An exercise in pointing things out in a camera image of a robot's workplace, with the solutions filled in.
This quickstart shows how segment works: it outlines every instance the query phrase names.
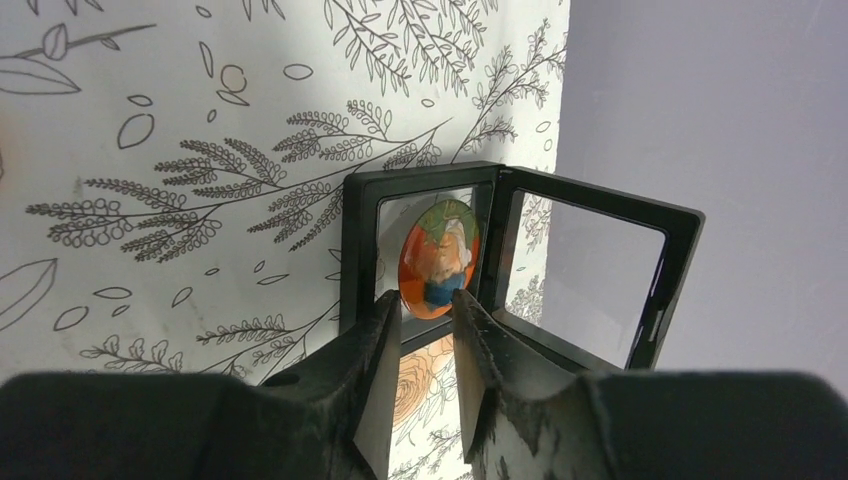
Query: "black frame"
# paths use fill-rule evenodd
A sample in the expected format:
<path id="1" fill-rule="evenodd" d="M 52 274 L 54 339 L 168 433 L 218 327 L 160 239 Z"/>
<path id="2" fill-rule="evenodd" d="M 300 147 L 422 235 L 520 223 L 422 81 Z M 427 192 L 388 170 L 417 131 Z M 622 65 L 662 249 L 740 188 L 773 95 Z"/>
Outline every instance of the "black frame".
<path id="1" fill-rule="evenodd" d="M 704 214 L 625 192 L 549 173 L 492 162 L 356 173 L 344 183 L 342 216 L 341 331 L 374 305 L 377 222 L 388 200 L 477 187 L 472 199 L 478 213 L 480 254 L 467 290 L 493 318 L 550 360 L 569 370 L 617 370 L 609 362 L 506 311 L 512 252 L 518 236 L 524 194 L 545 197 L 665 236 L 653 287 L 643 306 L 626 369 L 653 368 L 677 304 L 683 280 L 704 223 Z M 441 321 L 405 322 L 403 355 L 451 332 L 451 312 Z"/>

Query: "cartoon character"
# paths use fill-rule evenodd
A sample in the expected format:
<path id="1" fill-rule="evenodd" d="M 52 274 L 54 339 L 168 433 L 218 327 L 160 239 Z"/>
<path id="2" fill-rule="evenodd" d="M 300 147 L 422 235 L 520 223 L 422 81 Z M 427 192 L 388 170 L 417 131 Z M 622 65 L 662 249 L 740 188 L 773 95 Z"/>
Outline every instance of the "cartoon character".
<path id="1" fill-rule="evenodd" d="M 430 310 L 450 305 L 453 291 L 465 288 L 465 269 L 471 257 L 471 249 L 465 244 L 465 227 L 458 218 L 449 219 L 436 254 L 417 266 L 425 279 L 424 302 Z"/>

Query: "open box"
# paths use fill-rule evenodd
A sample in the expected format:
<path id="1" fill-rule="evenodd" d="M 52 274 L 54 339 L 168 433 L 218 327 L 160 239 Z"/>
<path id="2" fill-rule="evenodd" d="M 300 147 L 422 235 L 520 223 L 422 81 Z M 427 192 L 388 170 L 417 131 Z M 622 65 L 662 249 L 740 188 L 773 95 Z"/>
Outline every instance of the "open box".
<path id="1" fill-rule="evenodd" d="M 343 201 L 342 331 L 399 289 L 407 354 L 451 332 L 444 292 L 464 286 L 570 369 L 653 367 L 704 222 L 688 208 L 491 162 L 352 174 Z M 508 298 L 527 205 L 544 205 L 553 225 L 541 319 Z"/>

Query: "orange oval magnet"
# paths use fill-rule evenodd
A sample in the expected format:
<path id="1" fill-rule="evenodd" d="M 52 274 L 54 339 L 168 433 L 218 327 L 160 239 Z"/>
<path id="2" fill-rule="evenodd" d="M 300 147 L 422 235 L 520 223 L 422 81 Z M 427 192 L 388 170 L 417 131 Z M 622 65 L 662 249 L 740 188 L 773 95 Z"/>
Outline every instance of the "orange oval magnet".
<path id="1" fill-rule="evenodd" d="M 436 203 L 409 231 L 398 262 L 398 288 L 406 308 L 422 320 L 451 308 L 457 288 L 471 281 L 480 250 L 474 212 L 459 200 Z"/>

